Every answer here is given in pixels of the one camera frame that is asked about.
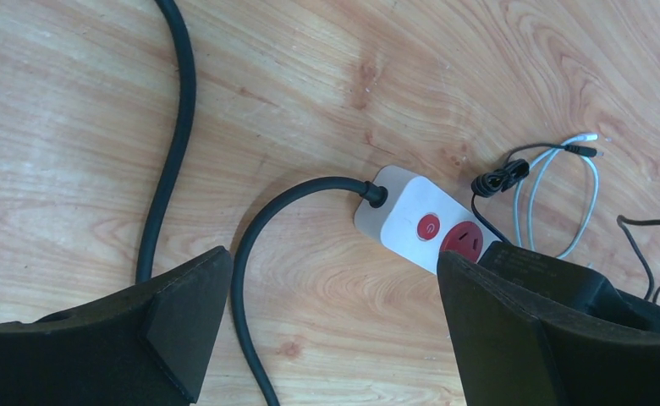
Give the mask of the large black power adapter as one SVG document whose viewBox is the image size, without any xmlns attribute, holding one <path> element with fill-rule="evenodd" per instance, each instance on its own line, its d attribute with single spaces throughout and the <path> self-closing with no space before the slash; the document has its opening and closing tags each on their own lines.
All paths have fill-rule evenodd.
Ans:
<svg viewBox="0 0 660 406">
<path fill-rule="evenodd" d="M 495 241 L 478 264 L 544 298 L 616 325 L 660 333 L 660 309 L 616 289 L 601 273 Z"/>
</svg>

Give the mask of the small black plug adapter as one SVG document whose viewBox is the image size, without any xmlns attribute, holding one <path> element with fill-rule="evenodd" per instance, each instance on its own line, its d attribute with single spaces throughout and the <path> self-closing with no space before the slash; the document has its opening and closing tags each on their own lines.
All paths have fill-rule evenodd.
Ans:
<svg viewBox="0 0 660 406">
<path fill-rule="evenodd" d="M 485 226 L 501 242 L 509 244 L 509 239 L 507 239 L 478 211 L 476 208 L 475 198 L 490 198 L 496 193 L 511 189 L 521 180 L 524 180 L 530 173 L 530 163 L 524 159 L 511 161 L 511 156 L 516 152 L 540 147 L 546 147 L 549 152 L 567 151 L 577 156 L 588 158 L 589 163 L 591 163 L 591 159 L 593 157 L 599 154 L 596 148 L 583 145 L 574 145 L 572 141 L 570 141 L 568 144 L 552 144 L 547 142 L 540 142 L 523 145 L 511 150 L 507 154 L 503 165 L 500 168 L 475 177 L 470 184 L 472 191 L 472 197 L 470 199 L 471 212 L 475 215 L 480 224 Z"/>
</svg>

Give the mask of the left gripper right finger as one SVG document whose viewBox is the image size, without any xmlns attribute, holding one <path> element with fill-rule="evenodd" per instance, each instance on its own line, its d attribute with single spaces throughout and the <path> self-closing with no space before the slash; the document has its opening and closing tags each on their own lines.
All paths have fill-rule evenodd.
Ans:
<svg viewBox="0 0 660 406">
<path fill-rule="evenodd" d="M 445 251 L 437 280 L 470 405 L 660 405 L 660 333 L 572 310 Z"/>
</svg>

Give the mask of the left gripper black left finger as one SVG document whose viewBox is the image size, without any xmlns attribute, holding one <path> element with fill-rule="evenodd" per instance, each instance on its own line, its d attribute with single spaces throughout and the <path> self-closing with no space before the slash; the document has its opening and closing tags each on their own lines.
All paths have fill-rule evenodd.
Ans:
<svg viewBox="0 0 660 406">
<path fill-rule="evenodd" d="M 219 246 L 90 303 L 1 323 L 0 405 L 196 403 L 232 272 Z"/>
</svg>

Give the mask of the white red power strip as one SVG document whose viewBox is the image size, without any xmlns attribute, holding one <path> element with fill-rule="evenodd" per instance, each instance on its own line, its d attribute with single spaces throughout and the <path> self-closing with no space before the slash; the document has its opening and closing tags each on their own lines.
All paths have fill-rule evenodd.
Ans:
<svg viewBox="0 0 660 406">
<path fill-rule="evenodd" d="M 385 187 L 388 197 L 379 208 L 361 203 L 355 227 L 432 274 L 437 273 L 441 252 L 453 250 L 476 263 L 498 240 L 471 211 L 424 176 L 390 165 L 373 183 Z"/>
</svg>

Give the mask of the white USB charger with cable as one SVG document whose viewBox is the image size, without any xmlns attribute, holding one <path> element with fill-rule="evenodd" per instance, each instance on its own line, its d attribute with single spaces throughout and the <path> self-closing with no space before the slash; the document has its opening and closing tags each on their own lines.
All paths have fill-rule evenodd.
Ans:
<svg viewBox="0 0 660 406">
<path fill-rule="evenodd" d="M 567 259 L 580 245 L 600 189 L 597 141 L 597 133 L 580 133 L 511 152 L 537 151 L 529 160 L 530 174 L 513 188 L 514 242 L 519 247 Z"/>
</svg>

